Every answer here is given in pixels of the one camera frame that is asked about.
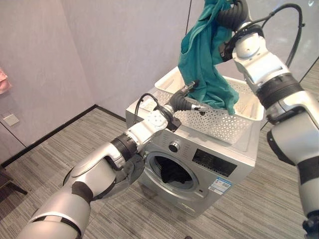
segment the energy label sticker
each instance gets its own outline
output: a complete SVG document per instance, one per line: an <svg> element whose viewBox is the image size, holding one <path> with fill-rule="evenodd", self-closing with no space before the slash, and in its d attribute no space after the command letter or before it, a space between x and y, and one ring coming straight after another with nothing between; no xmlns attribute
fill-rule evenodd
<svg viewBox="0 0 319 239"><path fill-rule="evenodd" d="M215 192L215 193L222 195L230 187L231 187L231 182L229 182L226 179L223 179L221 177L217 177L215 182L212 185L210 185L210 187L208 189Z"/></svg>

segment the electrical outlet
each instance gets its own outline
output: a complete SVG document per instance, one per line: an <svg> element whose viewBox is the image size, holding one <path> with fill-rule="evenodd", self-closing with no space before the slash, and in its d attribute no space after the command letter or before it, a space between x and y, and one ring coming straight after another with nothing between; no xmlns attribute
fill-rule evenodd
<svg viewBox="0 0 319 239"><path fill-rule="evenodd" d="M3 120L9 125L9 126L12 126L16 123L19 122L19 119L14 115L14 114L11 114L5 118L3 118Z"/></svg>

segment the silver washing machine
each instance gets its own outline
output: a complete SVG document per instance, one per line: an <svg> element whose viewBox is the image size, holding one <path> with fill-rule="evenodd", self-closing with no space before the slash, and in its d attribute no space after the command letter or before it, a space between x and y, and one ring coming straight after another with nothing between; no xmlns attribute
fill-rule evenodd
<svg viewBox="0 0 319 239"><path fill-rule="evenodd" d="M127 127L134 124L135 106L126 110ZM148 112L140 108L139 119ZM260 122L253 123L230 145L183 125L174 133L166 129L144 148L145 169L139 181L196 217L254 168L259 131Z"/></svg>

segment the white laundry basket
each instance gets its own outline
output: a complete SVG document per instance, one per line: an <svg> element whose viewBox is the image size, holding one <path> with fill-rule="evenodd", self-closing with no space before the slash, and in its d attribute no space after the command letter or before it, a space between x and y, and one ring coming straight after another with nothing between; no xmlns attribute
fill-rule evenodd
<svg viewBox="0 0 319 239"><path fill-rule="evenodd" d="M233 144L254 121L263 119L264 108L246 82L229 77L225 77L225 79L239 94L239 100L234 106L234 115L230 116L226 110L210 107L204 116L196 111L179 111L174 116L179 118L186 127ZM156 95L159 103L165 104L172 94L183 86L184 81L181 73L175 67L155 83L155 87L158 89ZM194 99L187 99L198 104L198 101Z"/></svg>

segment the teal cloth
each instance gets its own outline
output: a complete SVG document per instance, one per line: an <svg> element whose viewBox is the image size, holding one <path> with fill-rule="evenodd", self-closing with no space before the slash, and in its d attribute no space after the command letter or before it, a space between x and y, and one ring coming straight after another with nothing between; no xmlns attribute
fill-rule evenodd
<svg viewBox="0 0 319 239"><path fill-rule="evenodd" d="M197 23L181 42L178 68L186 84L199 81L190 97L216 109L227 109L233 115L238 93L214 66L223 62L219 45L231 38L231 30L220 26L214 18L220 10L228 8L230 4L226 0L205 0Z"/></svg>

